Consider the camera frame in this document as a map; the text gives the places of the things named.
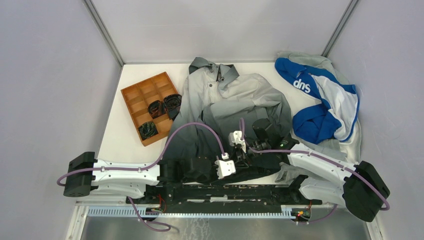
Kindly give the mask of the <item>grey black zip jacket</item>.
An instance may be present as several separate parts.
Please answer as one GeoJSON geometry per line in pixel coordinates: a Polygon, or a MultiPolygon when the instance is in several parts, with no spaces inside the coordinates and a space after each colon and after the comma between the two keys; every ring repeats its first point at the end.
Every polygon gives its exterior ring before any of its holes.
{"type": "MultiPolygon", "coordinates": [[[[292,128],[291,108],[285,95],[262,75],[240,75],[233,65],[196,57],[188,68],[181,96],[180,110],[161,160],[206,157],[215,161],[222,153],[228,153],[233,160],[229,134],[239,129],[240,119],[244,120],[245,134],[250,139],[256,139],[253,125],[259,119],[268,119],[281,137],[292,128]]],[[[253,180],[280,170],[281,166],[262,168],[255,163],[208,184],[253,180]]]]}

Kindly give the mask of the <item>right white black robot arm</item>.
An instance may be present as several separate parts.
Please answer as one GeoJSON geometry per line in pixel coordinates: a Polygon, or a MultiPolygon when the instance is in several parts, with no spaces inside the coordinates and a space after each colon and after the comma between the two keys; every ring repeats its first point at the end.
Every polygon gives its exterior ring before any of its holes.
{"type": "Polygon", "coordinates": [[[391,192],[371,163],[339,160],[308,147],[290,134],[282,137],[267,118],[255,121],[252,128],[255,139],[246,136],[245,121],[240,119],[239,130],[228,136],[229,144],[238,150],[236,155],[243,163],[258,163],[263,169],[293,167],[312,173],[300,174],[291,183],[288,196],[293,203],[332,203],[347,208],[365,222],[372,222],[380,211],[391,208],[391,192]]]}

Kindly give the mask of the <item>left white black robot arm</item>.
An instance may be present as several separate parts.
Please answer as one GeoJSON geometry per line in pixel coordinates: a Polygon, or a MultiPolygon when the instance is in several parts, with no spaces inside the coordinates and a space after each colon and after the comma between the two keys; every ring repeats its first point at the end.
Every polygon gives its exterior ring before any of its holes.
{"type": "Polygon", "coordinates": [[[155,187],[161,184],[209,184],[235,173],[235,163],[229,159],[197,157],[136,164],[96,159],[94,152],[87,151],[69,162],[62,186],[65,197],[112,194],[141,199],[150,204],[158,195],[155,187]]]}

